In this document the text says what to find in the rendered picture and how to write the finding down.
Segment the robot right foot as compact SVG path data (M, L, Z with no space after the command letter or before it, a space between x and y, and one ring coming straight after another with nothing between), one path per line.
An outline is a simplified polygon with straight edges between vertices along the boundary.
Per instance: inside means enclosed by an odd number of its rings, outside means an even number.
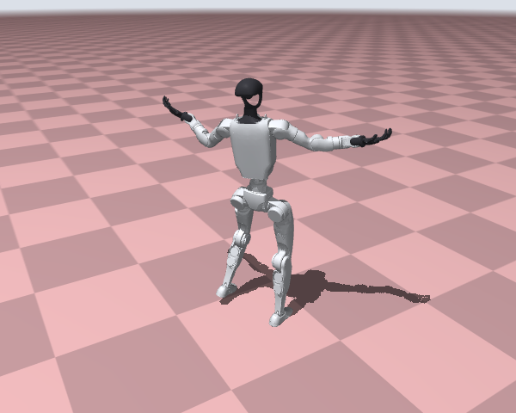
M284 308L284 315L279 315L279 311L277 313L273 314L270 317L269 324L273 327L278 327L284 320L288 319L293 312L293 309L291 307L285 307Z

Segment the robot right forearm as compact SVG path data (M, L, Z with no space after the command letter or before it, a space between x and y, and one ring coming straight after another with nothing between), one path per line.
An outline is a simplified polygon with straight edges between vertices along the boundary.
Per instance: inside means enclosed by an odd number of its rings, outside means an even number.
M351 145L350 139L351 138L358 138L360 135L353 135L353 136L338 136L338 137L332 137L328 136L326 139L314 139L311 143L311 147L315 151L332 151L335 149L346 149L346 148L356 148L359 147L359 145Z

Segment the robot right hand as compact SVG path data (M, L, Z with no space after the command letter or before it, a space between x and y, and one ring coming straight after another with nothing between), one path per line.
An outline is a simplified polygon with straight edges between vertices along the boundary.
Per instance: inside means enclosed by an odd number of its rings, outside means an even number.
M384 131L384 135L382 137L377 137L378 135L375 134L372 138L366 138L366 136L362 135L358 138L351 138L350 144L351 145L359 145L360 147L365 147L365 145L374 145L378 143L379 141L386 140L390 137L392 134L391 128L389 128L388 133L387 129Z

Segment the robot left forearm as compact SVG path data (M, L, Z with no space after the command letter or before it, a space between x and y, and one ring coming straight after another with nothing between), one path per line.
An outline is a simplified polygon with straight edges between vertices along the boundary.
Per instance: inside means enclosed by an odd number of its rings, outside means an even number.
M187 122L185 121L188 125L190 125L190 128L193 130L193 132L196 134L196 138L198 139L198 141L204 145L204 146L207 146L208 145L208 138L207 136L205 135L205 133L209 133L204 127L203 125L195 119L194 115L193 114L189 114L192 116L192 121L190 122Z

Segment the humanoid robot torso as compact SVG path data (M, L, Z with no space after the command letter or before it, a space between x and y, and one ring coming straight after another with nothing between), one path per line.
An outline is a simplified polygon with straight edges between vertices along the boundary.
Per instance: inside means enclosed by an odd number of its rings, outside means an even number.
M267 115L260 116L257 124L239 124L243 116L230 123L230 141L235 164L243 178L251 179L243 191L246 207L267 213L267 201L273 197L273 189L267 186L268 176L276 162L276 138L271 134Z

